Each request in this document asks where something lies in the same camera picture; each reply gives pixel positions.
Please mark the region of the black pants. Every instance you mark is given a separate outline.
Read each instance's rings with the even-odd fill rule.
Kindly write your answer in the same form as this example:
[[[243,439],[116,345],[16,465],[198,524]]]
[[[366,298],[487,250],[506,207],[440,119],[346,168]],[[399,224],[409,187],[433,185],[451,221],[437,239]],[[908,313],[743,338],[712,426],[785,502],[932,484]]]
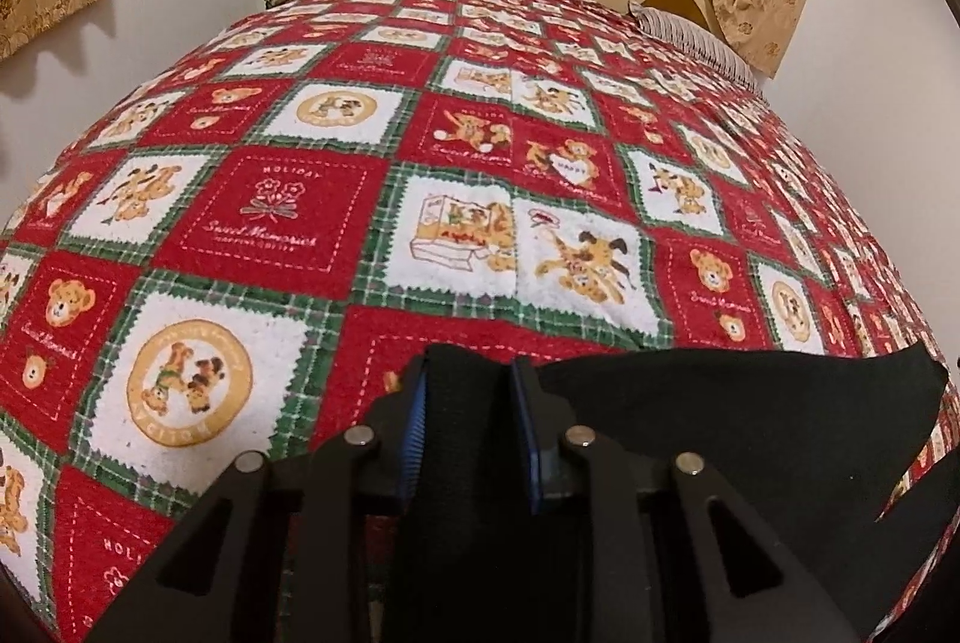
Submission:
[[[535,515],[512,362],[433,345],[398,622],[418,641],[594,641],[581,524]],[[659,350],[535,367],[578,422],[636,455],[695,451],[775,529],[866,640],[958,508],[958,461],[913,489],[947,373],[923,347],[873,359]]]

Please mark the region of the striped pillow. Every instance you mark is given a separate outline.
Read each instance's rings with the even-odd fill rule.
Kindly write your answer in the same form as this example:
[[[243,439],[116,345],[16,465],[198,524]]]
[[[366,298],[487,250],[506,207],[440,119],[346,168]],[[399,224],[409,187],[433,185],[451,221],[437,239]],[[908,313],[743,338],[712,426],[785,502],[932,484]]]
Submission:
[[[644,6],[638,1],[630,1],[628,11],[643,34],[658,38],[695,60],[708,63],[732,83],[740,84],[752,92],[761,91],[754,70],[722,38],[686,17]]]

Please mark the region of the red teddy-bear patchwork bedspread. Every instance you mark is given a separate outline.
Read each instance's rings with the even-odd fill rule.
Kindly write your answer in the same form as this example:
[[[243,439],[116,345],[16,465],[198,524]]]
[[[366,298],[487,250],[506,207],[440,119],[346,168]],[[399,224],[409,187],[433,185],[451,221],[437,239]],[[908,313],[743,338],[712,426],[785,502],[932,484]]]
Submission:
[[[233,456],[350,427],[432,342],[931,338],[766,100],[633,16],[295,0],[135,89],[3,227],[3,568],[82,640]]]

